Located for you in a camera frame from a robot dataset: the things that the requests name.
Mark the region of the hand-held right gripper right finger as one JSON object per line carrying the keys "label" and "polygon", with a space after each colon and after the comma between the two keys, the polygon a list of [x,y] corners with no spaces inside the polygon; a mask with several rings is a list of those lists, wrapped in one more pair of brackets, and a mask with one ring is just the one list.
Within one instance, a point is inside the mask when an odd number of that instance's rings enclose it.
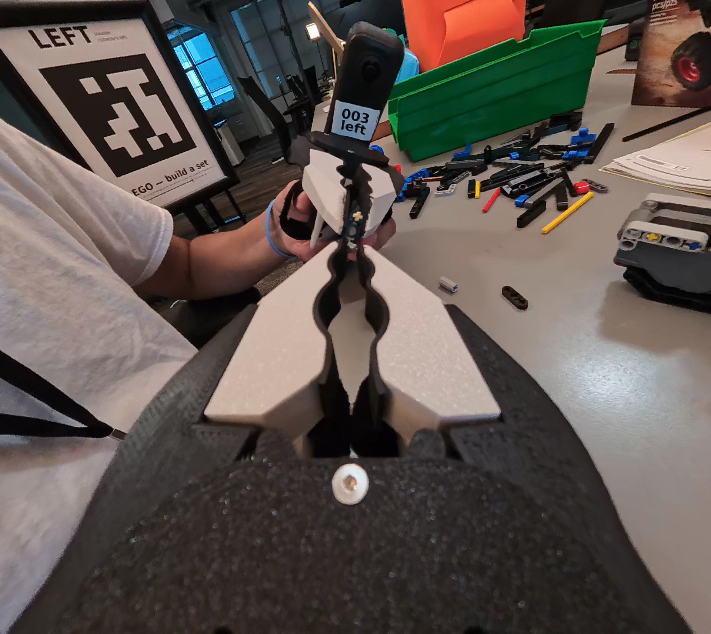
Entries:
{"label": "hand-held right gripper right finger", "polygon": [[441,299],[371,247],[360,268],[385,422],[407,443],[422,429],[497,420],[501,408]]}

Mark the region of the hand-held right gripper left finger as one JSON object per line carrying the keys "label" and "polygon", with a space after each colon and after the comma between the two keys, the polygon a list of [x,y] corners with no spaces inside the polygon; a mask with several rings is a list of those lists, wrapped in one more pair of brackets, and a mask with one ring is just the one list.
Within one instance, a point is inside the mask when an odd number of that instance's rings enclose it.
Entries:
{"label": "hand-held right gripper left finger", "polygon": [[330,244],[263,297],[204,411],[214,424],[307,437],[315,456],[351,451],[348,394],[328,327],[348,267]]}

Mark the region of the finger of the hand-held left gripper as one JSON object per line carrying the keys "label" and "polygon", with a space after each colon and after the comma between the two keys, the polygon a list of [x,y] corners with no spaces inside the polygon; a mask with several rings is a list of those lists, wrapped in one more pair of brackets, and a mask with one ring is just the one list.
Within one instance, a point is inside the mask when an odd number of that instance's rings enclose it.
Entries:
{"label": "finger of the hand-held left gripper", "polygon": [[324,224],[336,235],[342,235],[346,224],[348,193],[343,186],[343,159],[323,150],[309,150],[308,160],[301,184],[316,209],[310,242],[317,242]]}
{"label": "finger of the hand-held left gripper", "polygon": [[393,166],[361,165],[354,176],[354,219],[358,236],[370,236],[385,221],[404,185]]}

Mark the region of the small black grey lego assembly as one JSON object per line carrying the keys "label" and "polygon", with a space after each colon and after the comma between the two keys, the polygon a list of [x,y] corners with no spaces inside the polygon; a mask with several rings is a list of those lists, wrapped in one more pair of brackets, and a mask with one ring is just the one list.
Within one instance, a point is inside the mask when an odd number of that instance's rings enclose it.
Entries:
{"label": "small black grey lego assembly", "polygon": [[346,261],[355,261],[357,259],[367,225],[367,209],[362,207],[358,201],[353,201],[346,213],[341,238],[338,240],[339,251],[344,254]]}

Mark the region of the pile of lego beams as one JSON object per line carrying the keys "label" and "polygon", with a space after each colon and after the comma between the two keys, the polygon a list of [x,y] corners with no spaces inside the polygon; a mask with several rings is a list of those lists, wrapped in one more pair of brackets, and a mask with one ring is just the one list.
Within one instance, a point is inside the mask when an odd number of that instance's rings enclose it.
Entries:
{"label": "pile of lego beams", "polygon": [[614,123],[606,123],[600,132],[591,132],[582,126],[580,111],[555,114],[497,147],[474,152],[469,143],[445,164],[414,171],[405,177],[395,201],[412,200],[414,220],[428,197],[449,197],[467,182],[468,199],[485,199],[483,213],[500,197],[522,209],[516,220],[522,229],[546,211],[549,200],[564,213],[579,198],[609,191],[596,180],[575,180],[573,172],[594,163],[614,129]]}

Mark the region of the yellow lego axle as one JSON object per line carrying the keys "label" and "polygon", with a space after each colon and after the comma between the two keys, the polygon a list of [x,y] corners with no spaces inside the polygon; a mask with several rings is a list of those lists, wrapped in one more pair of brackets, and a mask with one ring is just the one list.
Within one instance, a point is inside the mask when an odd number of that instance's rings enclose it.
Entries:
{"label": "yellow lego axle", "polygon": [[570,205],[565,211],[560,213],[553,221],[544,226],[541,230],[541,234],[548,235],[551,231],[559,227],[565,220],[573,216],[573,214],[579,211],[586,203],[591,201],[595,197],[596,193],[594,191],[589,191],[585,195],[581,196],[575,203]]}

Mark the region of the partly built grey lego model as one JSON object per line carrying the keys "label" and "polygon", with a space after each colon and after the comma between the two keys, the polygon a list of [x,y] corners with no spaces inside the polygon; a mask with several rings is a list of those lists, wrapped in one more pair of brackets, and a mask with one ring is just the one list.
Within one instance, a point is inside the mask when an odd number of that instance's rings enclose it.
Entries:
{"label": "partly built grey lego model", "polygon": [[614,263],[648,300],[710,313],[710,199],[649,194],[617,233]]}

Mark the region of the long thin black lego axle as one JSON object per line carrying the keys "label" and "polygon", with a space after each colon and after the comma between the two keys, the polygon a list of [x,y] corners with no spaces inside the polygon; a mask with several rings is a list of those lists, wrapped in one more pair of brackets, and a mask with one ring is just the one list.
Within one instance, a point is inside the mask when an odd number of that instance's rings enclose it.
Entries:
{"label": "long thin black lego axle", "polygon": [[701,115],[709,113],[709,112],[710,112],[710,106],[706,106],[706,107],[696,109],[694,111],[690,111],[690,112],[682,114],[680,116],[676,116],[675,118],[672,118],[670,120],[649,126],[646,129],[631,133],[631,134],[623,137],[621,142],[627,143],[627,142],[635,141],[636,139],[640,139],[640,138],[650,135],[652,133],[662,131],[664,129],[670,128],[671,126],[675,126],[679,123],[683,123],[684,121],[697,118],[698,116],[701,116]]}

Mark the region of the monster truck lego box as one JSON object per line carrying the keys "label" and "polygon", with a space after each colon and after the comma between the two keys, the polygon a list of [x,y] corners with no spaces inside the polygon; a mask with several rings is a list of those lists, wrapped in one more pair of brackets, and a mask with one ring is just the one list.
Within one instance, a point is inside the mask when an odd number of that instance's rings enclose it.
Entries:
{"label": "monster truck lego box", "polygon": [[710,105],[710,0],[649,0],[631,103]]}

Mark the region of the person's left hand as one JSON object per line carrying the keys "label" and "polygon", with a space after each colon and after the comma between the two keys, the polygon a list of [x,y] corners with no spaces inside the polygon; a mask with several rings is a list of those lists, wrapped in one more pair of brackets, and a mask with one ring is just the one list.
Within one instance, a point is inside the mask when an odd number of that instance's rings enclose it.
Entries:
{"label": "person's left hand", "polygon": [[[320,240],[315,247],[310,246],[310,240],[297,240],[289,237],[280,225],[280,217],[284,208],[288,207],[288,217],[297,221],[307,221],[313,205],[306,193],[299,193],[292,200],[287,199],[287,195],[280,194],[274,201],[271,209],[271,228],[270,236],[274,246],[284,254],[296,256],[304,262],[311,260],[321,250],[328,245],[327,241]],[[369,237],[364,237],[360,240],[360,246],[372,247],[375,250],[380,250],[386,243],[393,238],[396,233],[397,225],[395,219],[391,217]]]}

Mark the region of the dark flat monitor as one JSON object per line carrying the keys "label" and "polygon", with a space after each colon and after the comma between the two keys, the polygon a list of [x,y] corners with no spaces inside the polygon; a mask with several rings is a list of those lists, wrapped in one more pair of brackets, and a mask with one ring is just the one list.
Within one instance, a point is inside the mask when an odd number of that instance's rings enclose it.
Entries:
{"label": "dark flat monitor", "polygon": [[323,13],[323,17],[335,35],[343,40],[358,22],[407,36],[401,0],[340,0],[338,6]]}

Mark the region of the blue wristband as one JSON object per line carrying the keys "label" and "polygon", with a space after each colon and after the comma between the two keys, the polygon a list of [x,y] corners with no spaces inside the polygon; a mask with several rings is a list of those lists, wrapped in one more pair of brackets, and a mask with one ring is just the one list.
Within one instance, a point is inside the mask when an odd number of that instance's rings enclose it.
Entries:
{"label": "blue wristband", "polygon": [[277,254],[277,255],[281,256],[282,258],[285,258],[285,259],[296,258],[296,255],[294,255],[294,254],[287,254],[286,252],[281,251],[281,250],[277,247],[277,245],[274,243],[274,240],[273,240],[273,238],[272,238],[272,236],[271,236],[271,224],[272,224],[272,220],[274,219],[273,208],[274,208],[274,203],[275,203],[275,201],[276,201],[276,200],[272,200],[272,201],[269,203],[269,205],[268,205],[268,207],[267,207],[267,209],[266,209],[266,211],[265,211],[265,218],[264,218],[264,233],[265,233],[265,237],[266,237],[266,239],[267,239],[267,241],[268,241],[269,246],[271,247],[271,250],[272,250],[275,254]]}

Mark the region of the green plastic bin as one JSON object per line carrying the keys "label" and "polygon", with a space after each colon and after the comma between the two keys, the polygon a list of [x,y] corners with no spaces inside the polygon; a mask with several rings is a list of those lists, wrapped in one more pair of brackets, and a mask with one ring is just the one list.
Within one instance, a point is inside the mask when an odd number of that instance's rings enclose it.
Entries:
{"label": "green plastic bin", "polygon": [[393,137],[413,161],[584,106],[604,20],[534,29],[394,86]]}

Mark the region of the black framed marker sign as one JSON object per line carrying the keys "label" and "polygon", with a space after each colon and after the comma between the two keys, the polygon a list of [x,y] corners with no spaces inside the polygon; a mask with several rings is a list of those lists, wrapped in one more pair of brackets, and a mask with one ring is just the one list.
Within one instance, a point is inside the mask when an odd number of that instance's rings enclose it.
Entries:
{"label": "black framed marker sign", "polygon": [[2,1],[1,79],[61,153],[172,214],[239,182],[149,0]]}

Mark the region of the white instruction booklet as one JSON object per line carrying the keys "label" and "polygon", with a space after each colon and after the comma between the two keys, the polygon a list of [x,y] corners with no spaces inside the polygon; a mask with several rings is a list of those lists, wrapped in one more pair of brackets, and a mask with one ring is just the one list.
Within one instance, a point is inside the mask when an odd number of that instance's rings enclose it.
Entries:
{"label": "white instruction booklet", "polygon": [[710,124],[616,158],[600,171],[709,197]]}

